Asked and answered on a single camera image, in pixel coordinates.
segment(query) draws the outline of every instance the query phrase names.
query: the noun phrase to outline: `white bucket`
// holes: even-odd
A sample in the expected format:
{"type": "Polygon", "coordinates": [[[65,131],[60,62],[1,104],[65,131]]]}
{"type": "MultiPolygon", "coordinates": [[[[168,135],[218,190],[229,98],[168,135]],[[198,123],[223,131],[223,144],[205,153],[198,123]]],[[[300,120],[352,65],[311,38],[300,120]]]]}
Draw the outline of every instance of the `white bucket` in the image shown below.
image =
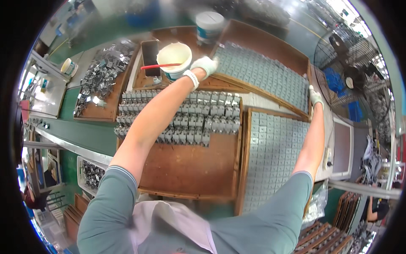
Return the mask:
{"type": "Polygon", "coordinates": [[[78,71],[78,68],[79,68],[79,66],[76,63],[74,63],[70,58],[68,58],[63,63],[60,71],[70,77],[73,77],[76,74],[76,72],[78,71]]]}
{"type": "Polygon", "coordinates": [[[224,17],[213,11],[205,11],[196,16],[197,39],[207,43],[215,43],[224,25],[224,17]]]}
{"type": "Polygon", "coordinates": [[[188,45],[177,42],[165,46],[156,56],[158,64],[180,63],[179,66],[161,67],[169,81],[173,82],[183,76],[190,68],[192,51],[188,45]]]}

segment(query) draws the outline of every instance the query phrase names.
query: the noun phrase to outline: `hand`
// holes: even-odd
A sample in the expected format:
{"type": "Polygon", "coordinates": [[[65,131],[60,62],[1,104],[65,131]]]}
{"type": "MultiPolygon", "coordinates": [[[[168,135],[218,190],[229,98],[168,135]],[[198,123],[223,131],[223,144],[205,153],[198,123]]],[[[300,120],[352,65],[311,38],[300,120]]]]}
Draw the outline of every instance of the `hand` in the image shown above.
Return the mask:
{"type": "Polygon", "coordinates": [[[316,105],[316,103],[320,102],[323,105],[324,109],[324,102],[320,93],[316,92],[312,85],[309,86],[309,90],[310,90],[310,100],[311,103],[313,104],[313,107],[316,105]]]}
{"type": "Polygon", "coordinates": [[[202,68],[206,75],[202,78],[202,80],[207,79],[208,76],[212,75],[218,67],[218,58],[215,57],[211,60],[208,56],[204,56],[200,59],[197,59],[192,63],[190,69],[193,71],[195,68],[202,68]]]}

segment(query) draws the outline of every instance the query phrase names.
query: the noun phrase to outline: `red brush handle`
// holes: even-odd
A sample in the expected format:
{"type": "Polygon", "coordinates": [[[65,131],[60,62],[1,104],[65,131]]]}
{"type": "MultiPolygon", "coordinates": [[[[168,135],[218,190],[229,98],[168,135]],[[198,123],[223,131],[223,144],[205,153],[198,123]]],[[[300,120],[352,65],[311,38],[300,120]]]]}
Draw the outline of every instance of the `red brush handle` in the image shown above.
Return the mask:
{"type": "Polygon", "coordinates": [[[181,64],[180,63],[155,64],[155,65],[141,66],[141,69],[153,69],[153,68],[159,68],[159,67],[171,67],[171,66],[179,66],[179,65],[181,65],[181,64]]]}

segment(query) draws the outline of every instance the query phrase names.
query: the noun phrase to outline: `white watch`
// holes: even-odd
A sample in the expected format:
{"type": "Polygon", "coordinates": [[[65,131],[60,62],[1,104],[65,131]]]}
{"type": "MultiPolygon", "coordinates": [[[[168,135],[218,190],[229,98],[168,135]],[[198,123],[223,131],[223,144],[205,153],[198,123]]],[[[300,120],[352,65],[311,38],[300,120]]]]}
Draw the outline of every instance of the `white watch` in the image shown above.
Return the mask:
{"type": "Polygon", "coordinates": [[[193,81],[193,91],[196,90],[196,88],[199,86],[199,80],[197,79],[196,75],[191,72],[191,70],[187,69],[184,73],[183,76],[188,76],[192,81],[193,81]]]}

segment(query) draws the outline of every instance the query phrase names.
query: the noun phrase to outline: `yellow line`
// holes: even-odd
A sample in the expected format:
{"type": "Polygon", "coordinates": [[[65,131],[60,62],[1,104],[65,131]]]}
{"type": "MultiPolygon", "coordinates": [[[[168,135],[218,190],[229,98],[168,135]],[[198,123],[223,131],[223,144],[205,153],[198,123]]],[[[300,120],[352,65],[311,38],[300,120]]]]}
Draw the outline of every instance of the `yellow line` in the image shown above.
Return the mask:
{"type": "Polygon", "coordinates": [[[67,42],[67,40],[69,40],[69,38],[66,39],[63,43],[61,43],[58,47],[56,47],[56,49],[54,49],[54,51],[52,51],[52,52],[50,53],[50,56],[51,56],[57,49],[59,49],[59,47],[62,46],[62,44],[64,44],[65,42],[67,42]]]}
{"type": "Polygon", "coordinates": [[[304,11],[301,11],[301,12],[303,12],[304,14],[306,14],[307,16],[309,16],[311,19],[313,19],[314,21],[316,21],[317,23],[319,23],[324,29],[327,30],[326,26],[323,25],[322,23],[320,23],[320,21],[318,21],[317,19],[313,18],[312,16],[310,16],[310,15],[307,14],[307,13],[305,13],[304,11]]]}
{"type": "Polygon", "coordinates": [[[309,32],[311,32],[312,34],[314,34],[315,36],[319,37],[320,39],[322,39],[325,43],[329,44],[328,42],[326,42],[323,38],[320,37],[320,35],[318,35],[317,33],[313,32],[312,30],[310,30],[309,28],[305,27],[304,25],[302,25],[301,23],[297,22],[296,20],[290,19],[291,21],[295,22],[298,25],[303,26],[304,28],[306,28],[309,32]]]}

